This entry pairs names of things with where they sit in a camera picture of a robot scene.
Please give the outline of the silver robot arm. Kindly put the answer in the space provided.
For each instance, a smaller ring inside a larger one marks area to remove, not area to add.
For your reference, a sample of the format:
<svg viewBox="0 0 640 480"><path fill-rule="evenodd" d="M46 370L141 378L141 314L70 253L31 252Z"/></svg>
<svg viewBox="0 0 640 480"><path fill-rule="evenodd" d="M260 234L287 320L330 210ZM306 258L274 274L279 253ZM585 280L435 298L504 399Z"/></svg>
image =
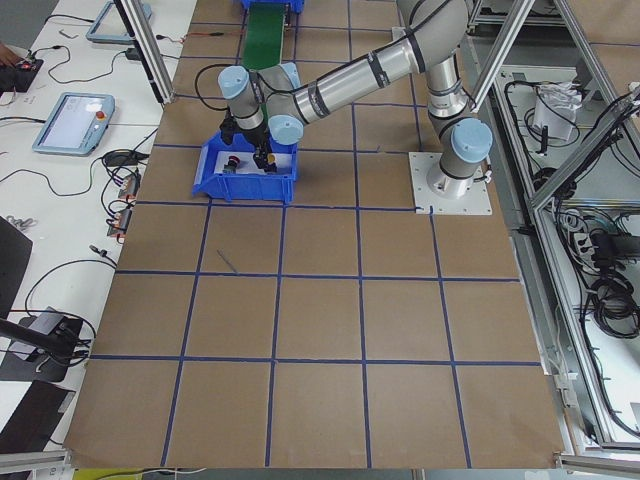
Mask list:
<svg viewBox="0 0 640 480"><path fill-rule="evenodd" d="M218 84L227 101L221 139L231 144L242 135L252 145L256 165L275 171L271 144L298 143L305 126L384 89L411 74L422 74L429 90L428 117L442 154L427 174L431 191L446 199L463 197L479 164L491 149L489 127L471 113L457 69L456 50L467 29L461 0L400 1L404 34L321 77L302 85L291 63L261 70L230 66Z"/></svg>

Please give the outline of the person hand at desk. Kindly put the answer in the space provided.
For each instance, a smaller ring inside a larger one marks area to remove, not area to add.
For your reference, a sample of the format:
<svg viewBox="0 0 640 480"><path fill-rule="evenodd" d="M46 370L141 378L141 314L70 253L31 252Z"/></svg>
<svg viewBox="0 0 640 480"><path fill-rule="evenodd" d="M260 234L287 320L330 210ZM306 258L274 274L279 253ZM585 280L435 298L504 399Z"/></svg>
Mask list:
<svg viewBox="0 0 640 480"><path fill-rule="evenodd" d="M0 65L4 67L15 67L23 61L16 52L4 43L0 43Z"/></svg>

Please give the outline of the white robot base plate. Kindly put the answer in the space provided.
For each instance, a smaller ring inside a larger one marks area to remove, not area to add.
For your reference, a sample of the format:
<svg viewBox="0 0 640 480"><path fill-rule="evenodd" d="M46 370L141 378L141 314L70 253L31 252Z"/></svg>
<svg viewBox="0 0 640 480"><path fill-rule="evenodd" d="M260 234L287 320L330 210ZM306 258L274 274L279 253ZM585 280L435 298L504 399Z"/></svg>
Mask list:
<svg viewBox="0 0 640 480"><path fill-rule="evenodd" d="M441 171L439 152L410 152L408 157L417 214L492 214L487 183L480 166L470 178L458 180Z"/></svg>

